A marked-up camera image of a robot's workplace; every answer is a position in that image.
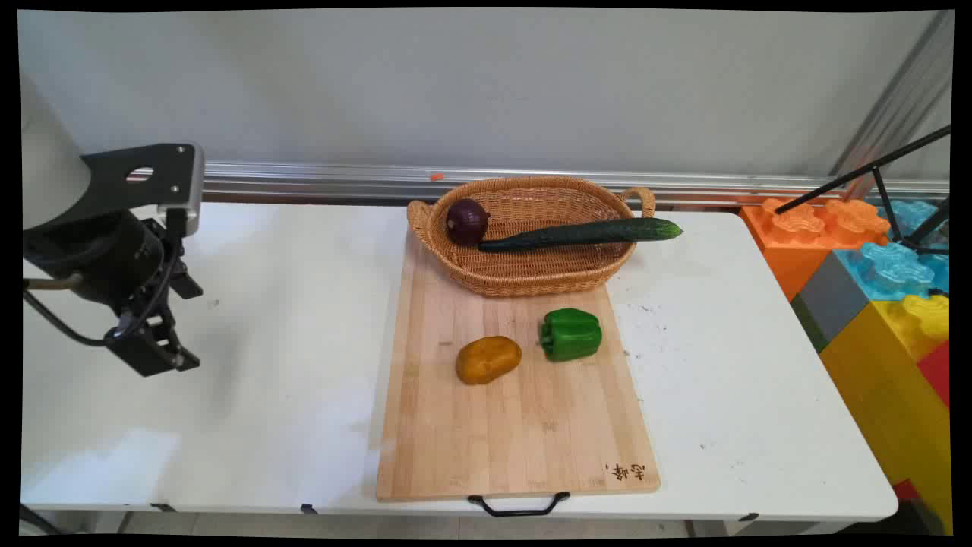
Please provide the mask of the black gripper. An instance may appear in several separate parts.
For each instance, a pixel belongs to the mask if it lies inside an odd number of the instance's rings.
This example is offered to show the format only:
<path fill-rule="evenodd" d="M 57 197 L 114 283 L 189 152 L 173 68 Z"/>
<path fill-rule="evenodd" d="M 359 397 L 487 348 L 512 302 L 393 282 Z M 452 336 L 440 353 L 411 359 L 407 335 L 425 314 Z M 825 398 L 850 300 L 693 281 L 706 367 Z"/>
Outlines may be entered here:
<path fill-rule="evenodd" d="M 138 318 L 161 280 L 184 300 L 204 294 L 183 261 L 188 224 L 188 219 L 166 219 L 163 224 L 139 220 L 124 211 L 45 232 L 28 231 L 22 250 L 28 262 L 52 278 L 80 274 L 82 281 L 73 292 L 84 300 L 115 315 Z M 153 316 L 126 337 L 111 329 L 106 342 L 114 356 L 143 377 L 200 366 L 200 359 L 181 344 L 170 314 Z"/>

